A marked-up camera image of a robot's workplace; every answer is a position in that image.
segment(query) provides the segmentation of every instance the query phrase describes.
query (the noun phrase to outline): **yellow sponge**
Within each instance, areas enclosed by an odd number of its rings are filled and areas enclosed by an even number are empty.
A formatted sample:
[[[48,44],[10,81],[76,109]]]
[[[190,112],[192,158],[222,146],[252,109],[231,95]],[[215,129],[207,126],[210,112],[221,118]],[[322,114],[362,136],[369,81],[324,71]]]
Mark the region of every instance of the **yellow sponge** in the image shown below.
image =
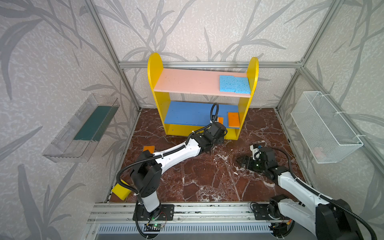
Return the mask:
[[[131,193],[131,190],[126,189],[125,187],[122,187],[119,184],[116,184],[116,186],[112,189],[112,192],[116,194],[116,196],[118,196],[121,200],[125,200],[128,197],[128,195]]]

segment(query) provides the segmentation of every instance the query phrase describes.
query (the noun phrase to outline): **marble floor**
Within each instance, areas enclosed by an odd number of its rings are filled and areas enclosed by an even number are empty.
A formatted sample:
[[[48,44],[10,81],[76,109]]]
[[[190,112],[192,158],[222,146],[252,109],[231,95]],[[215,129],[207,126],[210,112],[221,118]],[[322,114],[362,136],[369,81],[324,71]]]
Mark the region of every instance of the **marble floor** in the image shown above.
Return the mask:
[[[133,163],[144,146],[155,146],[155,151],[168,149],[185,141],[186,137],[165,135],[157,109],[143,109],[137,123],[130,147],[122,167]],[[251,155],[249,146],[259,143],[262,146],[278,147],[287,151],[292,158],[295,174],[303,175],[289,146],[273,108],[250,108],[243,129],[237,141],[224,140],[224,144],[214,147],[211,153],[204,153],[185,160],[166,171],[161,178],[157,195],[161,202],[217,202],[217,201],[269,201],[270,197],[286,194],[286,190],[276,186],[265,176],[241,169],[236,159]],[[276,152],[280,165],[288,167],[286,156]],[[122,179],[132,184],[129,173]],[[130,194],[122,201],[115,194],[110,202],[135,202]]]

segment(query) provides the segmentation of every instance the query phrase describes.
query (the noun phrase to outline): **white mesh basket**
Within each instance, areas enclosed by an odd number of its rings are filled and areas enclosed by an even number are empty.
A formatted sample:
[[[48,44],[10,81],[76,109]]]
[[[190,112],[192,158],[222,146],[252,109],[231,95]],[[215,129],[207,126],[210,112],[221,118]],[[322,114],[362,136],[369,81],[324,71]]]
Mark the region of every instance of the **white mesh basket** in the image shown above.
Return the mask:
[[[318,163],[339,162],[363,145],[319,91],[303,92],[291,115]]]

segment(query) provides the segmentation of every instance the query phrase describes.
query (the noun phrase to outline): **wallpaper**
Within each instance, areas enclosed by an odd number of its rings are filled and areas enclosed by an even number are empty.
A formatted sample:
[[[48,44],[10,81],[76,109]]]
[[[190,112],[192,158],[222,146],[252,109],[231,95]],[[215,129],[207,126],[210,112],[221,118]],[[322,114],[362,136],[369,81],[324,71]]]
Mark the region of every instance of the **wallpaper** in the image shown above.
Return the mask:
[[[331,4],[330,0],[94,2],[120,61],[145,61],[153,52],[163,61],[249,61],[253,56],[260,61],[299,61]],[[125,73],[140,105],[155,107],[146,69]],[[268,82],[258,83],[261,97],[254,98],[251,107],[276,106],[291,73],[260,70]],[[235,99],[216,96],[185,98],[237,104]]]
[[[82,1],[0,2],[0,239],[78,239],[137,111]],[[91,93],[121,106],[87,163],[43,150]]]
[[[383,152],[384,1],[345,1],[309,59],[308,68],[364,134]],[[290,113],[303,91],[299,77],[280,109],[313,185],[334,199],[347,201],[378,236],[384,234],[384,177],[361,149],[338,163],[318,164]],[[367,230],[360,226],[365,239]]]
[[[343,4],[306,67],[384,155],[384,1]]]

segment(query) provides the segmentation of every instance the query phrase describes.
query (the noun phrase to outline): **vent grille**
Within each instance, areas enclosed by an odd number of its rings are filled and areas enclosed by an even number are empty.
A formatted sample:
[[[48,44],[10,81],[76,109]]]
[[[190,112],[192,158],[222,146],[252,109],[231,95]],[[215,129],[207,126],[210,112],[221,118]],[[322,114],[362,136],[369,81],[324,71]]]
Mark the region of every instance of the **vent grille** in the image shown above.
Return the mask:
[[[160,232],[164,233],[270,233],[270,223],[167,223]],[[137,233],[134,223],[100,224],[98,234]]]

